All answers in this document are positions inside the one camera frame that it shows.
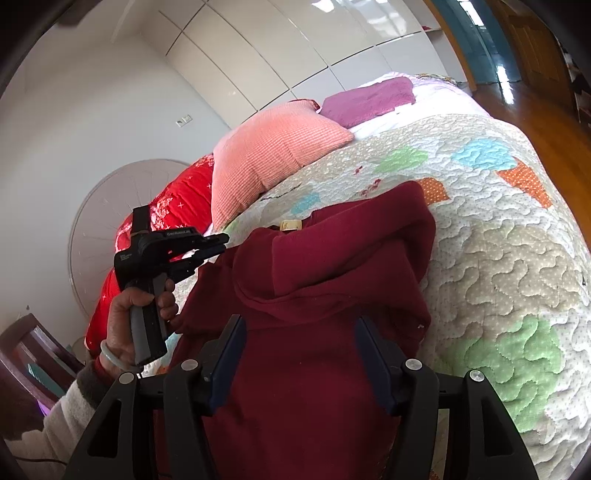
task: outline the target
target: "wooden floor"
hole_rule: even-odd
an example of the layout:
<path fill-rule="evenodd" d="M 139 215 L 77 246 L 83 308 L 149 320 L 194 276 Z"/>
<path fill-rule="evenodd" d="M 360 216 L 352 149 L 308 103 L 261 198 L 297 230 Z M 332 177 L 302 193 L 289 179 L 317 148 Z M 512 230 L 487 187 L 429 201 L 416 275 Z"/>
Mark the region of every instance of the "wooden floor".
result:
<path fill-rule="evenodd" d="M 591 246 L 591 136 L 574 116 L 540 98 L 523 82 L 511 84 L 511 89 L 512 105 L 505 102 L 498 85 L 479 85 L 474 100 L 528 136 Z"/>

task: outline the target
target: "hand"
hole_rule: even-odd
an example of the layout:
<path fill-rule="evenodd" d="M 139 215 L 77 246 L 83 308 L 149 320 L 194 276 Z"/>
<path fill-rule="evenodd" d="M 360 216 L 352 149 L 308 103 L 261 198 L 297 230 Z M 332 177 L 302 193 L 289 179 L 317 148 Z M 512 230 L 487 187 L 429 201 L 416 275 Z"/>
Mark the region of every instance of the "hand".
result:
<path fill-rule="evenodd" d="M 166 322 L 168 335 L 179 327 L 180 321 L 177 315 L 178 305 L 173 291 L 174 282 L 169 278 L 164 284 L 164 292 L 156 299 L 156 305 L 160 309 L 160 316 Z M 131 338 L 129 310 L 133 305 L 145 307 L 152 302 L 153 298 L 154 296 L 150 293 L 130 287 L 117 295 L 111 302 L 107 321 L 106 344 L 116 357 L 128 365 L 135 365 L 135 348 Z M 113 365 L 102 353 L 99 361 L 113 379 L 119 378 L 123 373 L 123 370 Z"/>

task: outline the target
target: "purple pillow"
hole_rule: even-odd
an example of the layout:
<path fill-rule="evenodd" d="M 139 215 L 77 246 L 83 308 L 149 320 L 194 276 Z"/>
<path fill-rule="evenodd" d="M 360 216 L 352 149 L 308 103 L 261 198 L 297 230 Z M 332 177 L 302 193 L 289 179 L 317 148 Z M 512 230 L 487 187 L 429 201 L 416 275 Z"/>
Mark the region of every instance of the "purple pillow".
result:
<path fill-rule="evenodd" d="M 413 83 L 409 78 L 397 77 L 329 96 L 320 114 L 345 128 L 362 124 L 397 106 L 415 103 Z"/>

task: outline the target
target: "red floral bedding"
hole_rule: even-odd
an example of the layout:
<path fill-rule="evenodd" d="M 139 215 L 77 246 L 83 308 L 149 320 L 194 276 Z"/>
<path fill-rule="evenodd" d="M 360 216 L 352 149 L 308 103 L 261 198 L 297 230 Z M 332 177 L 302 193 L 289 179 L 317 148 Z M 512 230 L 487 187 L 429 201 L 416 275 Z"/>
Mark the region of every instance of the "red floral bedding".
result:
<path fill-rule="evenodd" d="M 213 154 L 206 155 L 184 170 L 150 202 L 152 230 L 194 226 L 204 233 L 212 223 Z M 130 245 L 131 215 L 117 230 L 115 251 Z M 93 356 L 100 353 L 106 338 L 107 317 L 111 300 L 120 293 L 111 268 L 100 292 L 98 304 L 86 331 L 86 346 Z"/>

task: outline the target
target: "quilt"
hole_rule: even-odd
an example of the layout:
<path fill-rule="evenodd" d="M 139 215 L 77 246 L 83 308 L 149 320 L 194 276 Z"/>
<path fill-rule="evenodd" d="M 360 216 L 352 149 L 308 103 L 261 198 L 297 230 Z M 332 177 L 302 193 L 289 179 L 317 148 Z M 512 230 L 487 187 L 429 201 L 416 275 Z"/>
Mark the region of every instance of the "quilt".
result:
<path fill-rule="evenodd" d="M 589 447 L 591 257 L 527 137 L 481 115 L 438 115 L 330 153 L 262 195 L 227 228 L 253 229 L 419 182 L 437 234 L 419 358 L 483 371 L 540 479 L 567 479 Z M 180 301 L 195 282 L 179 286 Z M 444 421 L 433 468 L 442 473 Z"/>

